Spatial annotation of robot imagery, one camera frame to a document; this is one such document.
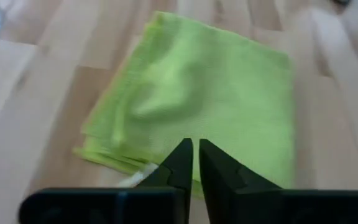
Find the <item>wood grain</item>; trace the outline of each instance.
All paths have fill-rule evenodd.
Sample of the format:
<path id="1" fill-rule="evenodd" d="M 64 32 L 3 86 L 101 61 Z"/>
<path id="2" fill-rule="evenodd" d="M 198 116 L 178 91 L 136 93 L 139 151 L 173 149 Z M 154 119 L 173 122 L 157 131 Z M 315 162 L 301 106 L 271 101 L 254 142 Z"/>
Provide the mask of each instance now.
<path id="1" fill-rule="evenodd" d="M 43 187 L 125 177 L 71 153 L 154 11 L 286 52 L 295 73 L 298 188 L 358 189 L 358 0 L 0 0 L 0 223 Z M 191 222 L 207 223 L 192 201 Z"/>

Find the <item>towel fold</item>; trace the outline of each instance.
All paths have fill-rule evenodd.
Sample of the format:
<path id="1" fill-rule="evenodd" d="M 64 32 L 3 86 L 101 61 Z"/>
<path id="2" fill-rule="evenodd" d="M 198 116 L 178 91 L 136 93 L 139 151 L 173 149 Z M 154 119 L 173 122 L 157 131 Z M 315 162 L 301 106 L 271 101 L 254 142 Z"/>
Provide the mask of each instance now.
<path id="1" fill-rule="evenodd" d="M 285 54 L 237 34 L 157 12 L 83 127 L 76 152 L 134 173 L 183 138 L 206 138 L 275 184 L 293 183 L 292 73 Z"/>

